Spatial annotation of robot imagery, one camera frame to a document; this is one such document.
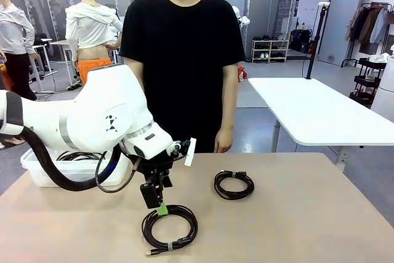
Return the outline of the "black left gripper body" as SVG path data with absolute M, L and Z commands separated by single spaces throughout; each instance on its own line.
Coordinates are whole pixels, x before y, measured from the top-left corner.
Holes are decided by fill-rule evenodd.
M 169 170 L 146 171 L 143 173 L 145 183 L 140 186 L 140 191 L 148 209 L 156 209 L 163 202 L 164 188 L 172 187 Z

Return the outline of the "person's left hand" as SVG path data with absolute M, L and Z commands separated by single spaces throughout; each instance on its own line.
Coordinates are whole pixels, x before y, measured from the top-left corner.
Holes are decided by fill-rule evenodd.
M 221 128 L 215 137 L 215 153 L 225 153 L 231 149 L 233 144 L 233 129 Z

